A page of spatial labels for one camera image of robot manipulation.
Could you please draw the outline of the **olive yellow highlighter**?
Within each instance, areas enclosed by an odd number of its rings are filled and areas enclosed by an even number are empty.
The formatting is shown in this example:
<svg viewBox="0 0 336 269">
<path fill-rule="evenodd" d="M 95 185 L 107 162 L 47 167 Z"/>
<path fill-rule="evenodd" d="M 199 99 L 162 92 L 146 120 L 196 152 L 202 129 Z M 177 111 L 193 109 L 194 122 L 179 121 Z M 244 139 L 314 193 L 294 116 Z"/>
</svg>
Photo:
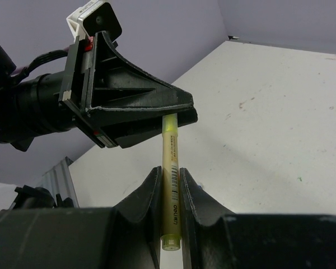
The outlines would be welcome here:
<svg viewBox="0 0 336 269">
<path fill-rule="evenodd" d="M 162 234 L 165 251 L 177 251 L 181 242 L 179 201 L 178 116 L 162 118 Z"/>
</svg>

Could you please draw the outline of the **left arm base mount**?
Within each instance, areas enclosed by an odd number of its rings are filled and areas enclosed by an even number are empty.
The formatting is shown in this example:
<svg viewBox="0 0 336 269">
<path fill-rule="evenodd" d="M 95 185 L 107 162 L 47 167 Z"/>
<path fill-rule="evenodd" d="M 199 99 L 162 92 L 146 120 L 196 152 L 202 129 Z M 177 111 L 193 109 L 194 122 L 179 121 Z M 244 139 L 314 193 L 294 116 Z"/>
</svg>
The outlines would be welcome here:
<svg viewBox="0 0 336 269">
<path fill-rule="evenodd" d="M 67 197 L 62 199 L 60 194 L 55 197 L 43 187 L 16 187 L 16 198 L 9 207 L 9 210 L 33 209 L 33 208 L 73 208 L 73 199 Z"/>
</svg>

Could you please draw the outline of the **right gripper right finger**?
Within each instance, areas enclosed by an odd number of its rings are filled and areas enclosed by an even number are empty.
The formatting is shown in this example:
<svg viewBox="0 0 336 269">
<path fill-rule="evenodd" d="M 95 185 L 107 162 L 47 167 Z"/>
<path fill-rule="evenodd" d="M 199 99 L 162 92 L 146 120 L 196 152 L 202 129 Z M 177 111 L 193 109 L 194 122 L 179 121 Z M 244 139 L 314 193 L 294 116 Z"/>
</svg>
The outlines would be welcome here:
<svg viewBox="0 0 336 269">
<path fill-rule="evenodd" d="M 184 268 L 233 268 L 225 216 L 221 205 L 180 169 L 180 214 Z"/>
</svg>

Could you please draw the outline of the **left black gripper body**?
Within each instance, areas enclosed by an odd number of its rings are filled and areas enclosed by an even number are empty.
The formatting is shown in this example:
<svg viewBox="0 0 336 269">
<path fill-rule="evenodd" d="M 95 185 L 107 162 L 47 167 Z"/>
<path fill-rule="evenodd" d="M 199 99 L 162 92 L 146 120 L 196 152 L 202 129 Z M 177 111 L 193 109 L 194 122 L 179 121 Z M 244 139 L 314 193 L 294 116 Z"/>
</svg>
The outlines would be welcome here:
<svg viewBox="0 0 336 269">
<path fill-rule="evenodd" d="M 84 109 L 88 93 L 93 92 L 89 75 L 98 55 L 97 37 L 77 40 L 67 49 L 54 50 L 36 57 L 14 79 L 18 94 L 15 97 L 17 114 L 24 127 L 15 134 L 13 146 L 27 149 L 34 138 L 80 129 L 99 147 L 118 144 L 92 123 Z M 44 74 L 34 80 L 23 81 L 33 70 L 56 59 L 67 58 L 64 71 Z"/>
</svg>

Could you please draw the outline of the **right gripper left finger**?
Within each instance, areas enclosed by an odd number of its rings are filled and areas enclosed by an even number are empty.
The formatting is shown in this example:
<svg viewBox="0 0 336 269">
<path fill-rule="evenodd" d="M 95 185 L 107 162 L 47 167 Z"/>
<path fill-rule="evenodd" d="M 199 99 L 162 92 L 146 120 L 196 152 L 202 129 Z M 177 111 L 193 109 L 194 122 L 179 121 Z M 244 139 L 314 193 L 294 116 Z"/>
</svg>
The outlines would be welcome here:
<svg viewBox="0 0 336 269">
<path fill-rule="evenodd" d="M 161 204 L 162 168 L 157 166 L 114 207 L 114 268 L 160 267 Z"/>
</svg>

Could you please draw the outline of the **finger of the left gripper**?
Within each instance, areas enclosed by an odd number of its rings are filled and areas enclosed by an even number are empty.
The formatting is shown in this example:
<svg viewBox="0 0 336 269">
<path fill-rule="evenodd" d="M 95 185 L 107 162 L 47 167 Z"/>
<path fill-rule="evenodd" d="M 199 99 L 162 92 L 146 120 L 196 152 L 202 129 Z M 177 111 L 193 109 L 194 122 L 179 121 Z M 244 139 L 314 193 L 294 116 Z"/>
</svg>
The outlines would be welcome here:
<svg viewBox="0 0 336 269">
<path fill-rule="evenodd" d="M 148 107 L 104 107 L 85 109 L 85 117 L 93 129 L 93 135 L 101 147 L 123 149 L 135 146 L 162 133 L 163 117 L 178 116 L 178 126 L 186 126 L 198 121 L 198 113 L 193 106 Z"/>
<path fill-rule="evenodd" d="M 194 108 L 192 94 L 162 81 L 116 49 L 107 31 L 96 33 L 85 109 L 107 112 L 179 112 Z"/>
</svg>

